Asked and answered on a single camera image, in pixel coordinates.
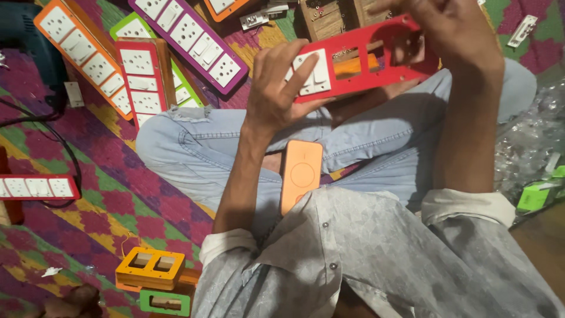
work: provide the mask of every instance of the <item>knee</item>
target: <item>knee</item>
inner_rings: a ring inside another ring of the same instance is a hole
[[[174,121],[163,115],[148,119],[137,133],[136,152],[146,166],[167,163],[172,144],[178,144],[179,132]]]
[[[505,122],[510,117],[527,110],[536,96],[537,79],[520,63],[505,58],[506,68],[498,122]]]

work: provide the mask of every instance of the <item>blue power drill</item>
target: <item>blue power drill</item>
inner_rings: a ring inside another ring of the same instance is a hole
[[[33,3],[0,2],[0,48],[18,48],[33,58],[45,85],[55,96],[45,97],[48,105],[64,108],[67,70],[61,53],[33,24],[42,7]]]

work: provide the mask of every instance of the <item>gray patterned shirt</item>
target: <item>gray patterned shirt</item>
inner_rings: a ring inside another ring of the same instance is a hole
[[[192,317],[331,317],[345,281],[382,318],[565,317],[507,231],[500,194],[430,191],[422,219],[389,192],[309,192],[257,250],[206,237]]]

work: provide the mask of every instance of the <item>jeans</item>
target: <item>jeans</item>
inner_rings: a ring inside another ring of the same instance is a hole
[[[507,121],[527,109],[536,78],[506,59],[498,115]],[[434,152],[451,90],[451,73],[441,70],[386,103],[356,115],[334,130],[325,108],[277,134],[268,152],[284,149],[290,139],[324,146],[322,172],[362,162],[346,177],[327,186],[374,192],[390,191],[417,211],[432,188]],[[192,200],[216,211],[237,151],[245,110],[172,108],[149,119],[137,135],[145,165]],[[279,218],[282,179],[261,169],[252,233],[261,237]]]

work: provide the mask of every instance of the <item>rug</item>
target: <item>rug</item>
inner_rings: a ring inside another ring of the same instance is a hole
[[[106,31],[131,9],[125,0],[77,0],[97,26]],[[208,21],[201,1],[189,3]],[[294,8],[283,18],[246,32],[238,19],[211,23],[226,43],[252,69],[253,56],[261,49],[296,38]],[[534,74],[552,72],[562,76],[563,18],[565,1],[487,0],[484,11],[499,34],[504,54]],[[514,29],[526,14],[539,18],[532,36],[517,49],[508,48]],[[50,109],[30,57],[17,50],[4,50],[10,70],[0,70],[0,98],[35,114]],[[135,153],[135,128],[105,103],[78,73],[86,107],[68,109],[52,126],[69,142],[82,169],[82,199],[68,208],[49,209],[24,203],[23,226],[0,227],[0,317],[21,317],[51,296],[61,296],[74,286],[90,283],[101,291],[105,317],[145,317],[138,295],[116,289],[115,269],[140,237],[141,246],[183,252],[186,266],[201,268],[199,247],[210,233],[214,212],[199,206],[176,188],[148,171]],[[205,83],[199,88],[217,108],[244,109],[251,78],[229,98],[214,96]],[[0,106],[0,121],[20,116]],[[73,165],[62,146],[51,140],[40,125],[24,123],[0,130],[0,144],[7,148],[12,171],[17,174],[69,173]],[[324,177],[340,178],[348,170]],[[41,277],[49,267],[63,268],[54,276]]]

